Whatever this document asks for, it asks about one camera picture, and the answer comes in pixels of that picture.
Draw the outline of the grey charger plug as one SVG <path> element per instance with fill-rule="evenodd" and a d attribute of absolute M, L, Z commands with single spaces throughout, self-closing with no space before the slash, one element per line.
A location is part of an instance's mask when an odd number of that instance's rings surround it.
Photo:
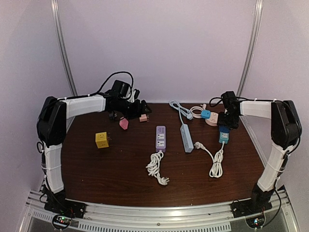
<path fill-rule="evenodd" d="M 117 113 L 115 113 L 115 112 L 109 113 L 109 120 L 110 121 L 118 121 L 119 118 L 118 118 Z"/>

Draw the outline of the teal blue socket box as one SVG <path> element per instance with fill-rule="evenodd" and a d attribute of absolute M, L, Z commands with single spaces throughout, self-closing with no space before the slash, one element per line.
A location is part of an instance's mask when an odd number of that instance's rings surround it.
<path fill-rule="evenodd" d="M 229 132 L 219 132 L 219 143 L 228 144 L 229 142 Z"/>

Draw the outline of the pink charger plug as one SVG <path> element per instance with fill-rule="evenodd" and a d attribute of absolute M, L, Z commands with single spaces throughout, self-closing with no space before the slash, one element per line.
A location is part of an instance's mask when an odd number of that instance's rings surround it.
<path fill-rule="evenodd" d="M 149 121 L 149 116 L 146 115 L 146 114 L 142 114 L 142 115 L 140 116 L 140 118 L 139 118 L 139 121 L 140 121 L 140 122 L 147 122 L 147 121 Z"/>

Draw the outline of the yellow cube adapter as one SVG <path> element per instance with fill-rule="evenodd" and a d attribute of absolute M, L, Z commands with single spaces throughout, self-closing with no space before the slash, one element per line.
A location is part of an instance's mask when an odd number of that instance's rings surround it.
<path fill-rule="evenodd" d="M 96 133 L 95 143 L 98 149 L 110 147 L 110 137 L 108 136 L 108 133 L 106 131 Z"/>

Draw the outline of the purple power strip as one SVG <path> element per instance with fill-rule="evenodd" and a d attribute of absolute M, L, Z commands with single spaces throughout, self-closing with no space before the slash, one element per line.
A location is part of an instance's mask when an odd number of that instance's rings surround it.
<path fill-rule="evenodd" d="M 156 140 L 155 140 L 155 148 L 156 152 L 166 151 L 166 127 L 165 126 L 157 126 L 156 127 Z"/>

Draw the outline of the dark blue cube adapter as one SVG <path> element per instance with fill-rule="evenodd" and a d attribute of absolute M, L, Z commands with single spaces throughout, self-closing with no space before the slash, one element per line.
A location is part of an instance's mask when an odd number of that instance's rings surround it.
<path fill-rule="evenodd" d="M 222 125 L 220 125 L 220 126 L 219 126 L 219 132 L 222 132 L 222 133 L 229 133 L 229 132 L 230 132 L 230 129 L 229 129 L 227 126 L 222 126 Z"/>

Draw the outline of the light blue power strip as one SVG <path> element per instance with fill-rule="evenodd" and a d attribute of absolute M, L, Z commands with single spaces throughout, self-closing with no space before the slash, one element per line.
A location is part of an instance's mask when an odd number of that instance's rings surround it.
<path fill-rule="evenodd" d="M 180 127 L 180 132 L 181 132 L 181 137 L 182 137 L 185 153 L 191 153 L 192 150 L 194 149 L 194 145 L 192 142 L 192 138 L 191 138 L 188 125 L 182 124 Z"/>

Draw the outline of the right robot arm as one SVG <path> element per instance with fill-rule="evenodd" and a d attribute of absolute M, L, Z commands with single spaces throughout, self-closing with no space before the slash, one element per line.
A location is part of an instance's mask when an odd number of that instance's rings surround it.
<path fill-rule="evenodd" d="M 300 143 L 302 127 L 292 100 L 246 100 L 221 97 L 225 111 L 219 113 L 218 124 L 229 130 L 237 129 L 240 116 L 266 118 L 271 121 L 272 149 L 266 167 L 257 182 L 261 192 L 275 188 L 275 182 L 284 172 L 283 165 Z"/>

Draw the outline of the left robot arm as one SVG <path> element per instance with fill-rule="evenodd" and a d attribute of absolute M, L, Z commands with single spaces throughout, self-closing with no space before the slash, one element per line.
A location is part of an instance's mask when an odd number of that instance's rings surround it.
<path fill-rule="evenodd" d="M 83 95 L 78 97 L 45 99 L 38 116 L 37 134 L 43 143 L 49 190 L 56 194 L 64 190 L 61 174 L 61 149 L 67 135 L 67 120 L 95 112 L 120 112 L 131 120 L 152 112 L 145 100 L 127 100 L 111 93 Z"/>

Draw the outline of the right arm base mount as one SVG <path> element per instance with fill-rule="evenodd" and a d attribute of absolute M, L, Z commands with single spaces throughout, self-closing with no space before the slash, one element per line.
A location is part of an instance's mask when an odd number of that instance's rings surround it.
<path fill-rule="evenodd" d="M 270 198 L 274 190 L 263 192 L 259 188 L 252 191 L 251 197 L 247 200 L 234 200 L 230 204 L 234 218 L 262 213 L 272 208 Z"/>

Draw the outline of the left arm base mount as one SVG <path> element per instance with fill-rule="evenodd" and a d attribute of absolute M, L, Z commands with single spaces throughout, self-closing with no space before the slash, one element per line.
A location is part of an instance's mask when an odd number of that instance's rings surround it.
<path fill-rule="evenodd" d="M 53 213 L 61 214 L 70 218 L 83 218 L 86 204 L 66 200 L 66 192 L 51 192 L 46 185 L 43 185 L 42 193 L 47 196 L 44 209 Z"/>

